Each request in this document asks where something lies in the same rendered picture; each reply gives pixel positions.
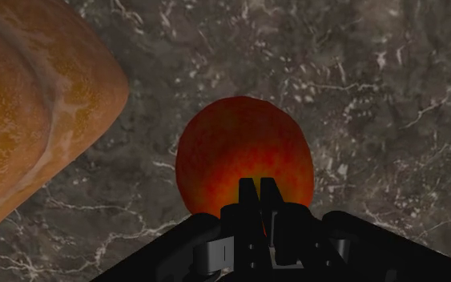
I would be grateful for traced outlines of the red apple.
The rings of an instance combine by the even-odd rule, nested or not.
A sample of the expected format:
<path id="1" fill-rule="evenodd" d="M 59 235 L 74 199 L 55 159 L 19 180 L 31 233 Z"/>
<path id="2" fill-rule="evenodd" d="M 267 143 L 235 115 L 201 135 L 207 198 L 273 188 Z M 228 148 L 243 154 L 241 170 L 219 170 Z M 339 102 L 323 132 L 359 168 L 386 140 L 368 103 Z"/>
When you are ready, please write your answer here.
<path id="1" fill-rule="evenodd" d="M 268 101 L 219 99 L 202 109 L 179 137 L 175 178 L 192 214 L 220 215 L 239 200 L 238 184 L 272 177 L 284 200 L 308 206 L 314 169 L 299 124 Z"/>

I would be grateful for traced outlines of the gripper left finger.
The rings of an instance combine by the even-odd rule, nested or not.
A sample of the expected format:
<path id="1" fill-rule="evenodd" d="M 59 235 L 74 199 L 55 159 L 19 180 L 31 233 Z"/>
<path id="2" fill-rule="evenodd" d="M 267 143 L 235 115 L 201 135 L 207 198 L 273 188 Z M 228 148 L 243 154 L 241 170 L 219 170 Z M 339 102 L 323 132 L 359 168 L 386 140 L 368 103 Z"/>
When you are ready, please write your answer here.
<path id="1" fill-rule="evenodd" d="M 220 217 L 190 216 L 91 282 L 256 282 L 266 277 L 266 238 L 252 179 L 242 178 L 239 202 Z"/>

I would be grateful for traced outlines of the brown bread loaf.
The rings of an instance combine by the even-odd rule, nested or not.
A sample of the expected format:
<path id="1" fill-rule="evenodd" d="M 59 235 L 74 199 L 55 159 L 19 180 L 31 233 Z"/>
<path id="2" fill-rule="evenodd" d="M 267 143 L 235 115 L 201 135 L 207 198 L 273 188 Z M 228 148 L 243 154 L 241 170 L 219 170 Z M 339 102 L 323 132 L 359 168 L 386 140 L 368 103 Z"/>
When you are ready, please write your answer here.
<path id="1" fill-rule="evenodd" d="M 0 222 L 104 134 L 128 94 L 64 0 L 0 0 Z"/>

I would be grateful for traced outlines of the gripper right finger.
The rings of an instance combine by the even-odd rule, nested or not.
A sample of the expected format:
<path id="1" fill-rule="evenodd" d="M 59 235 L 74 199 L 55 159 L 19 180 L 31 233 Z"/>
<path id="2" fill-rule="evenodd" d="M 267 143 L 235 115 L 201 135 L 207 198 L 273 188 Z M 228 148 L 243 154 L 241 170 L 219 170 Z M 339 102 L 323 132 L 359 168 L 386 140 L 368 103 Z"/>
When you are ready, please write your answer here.
<path id="1" fill-rule="evenodd" d="M 275 262 L 301 262 L 315 281 L 451 282 L 451 257 L 344 211 L 317 219 L 272 178 L 260 181 L 260 205 Z"/>

